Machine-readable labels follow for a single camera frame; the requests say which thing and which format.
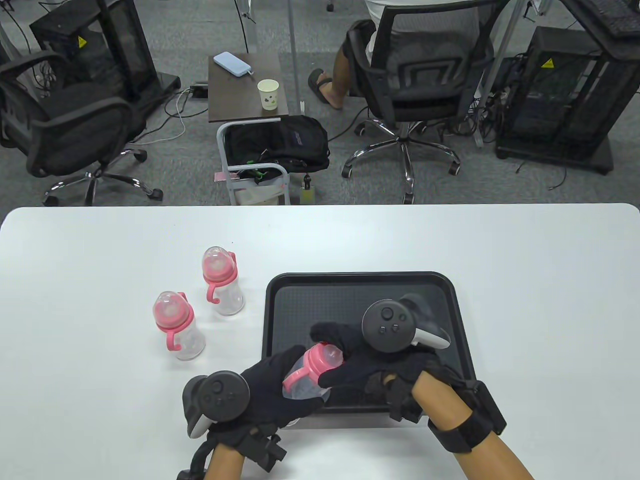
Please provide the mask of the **person's right hand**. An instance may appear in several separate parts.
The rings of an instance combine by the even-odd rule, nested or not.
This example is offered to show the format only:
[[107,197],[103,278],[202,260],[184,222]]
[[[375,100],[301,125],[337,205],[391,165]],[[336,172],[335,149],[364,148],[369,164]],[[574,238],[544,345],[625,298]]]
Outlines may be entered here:
[[472,414],[455,390],[461,378],[432,347],[410,345],[383,353],[368,345],[361,327],[336,322],[314,324],[310,337],[343,353],[341,366],[318,377],[322,387],[363,387],[384,396],[393,420],[416,423],[427,414],[441,430],[458,427]]

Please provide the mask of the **person's left hand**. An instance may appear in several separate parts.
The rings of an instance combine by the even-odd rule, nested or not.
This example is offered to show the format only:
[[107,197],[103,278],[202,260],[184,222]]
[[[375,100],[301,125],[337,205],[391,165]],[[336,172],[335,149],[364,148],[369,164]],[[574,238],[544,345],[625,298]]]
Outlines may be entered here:
[[304,345],[297,344],[243,371],[241,375],[250,390],[247,409],[231,422],[213,423],[206,441],[236,449],[243,438],[261,426],[280,429],[324,407],[321,397],[293,400],[282,394],[282,382],[306,350]]

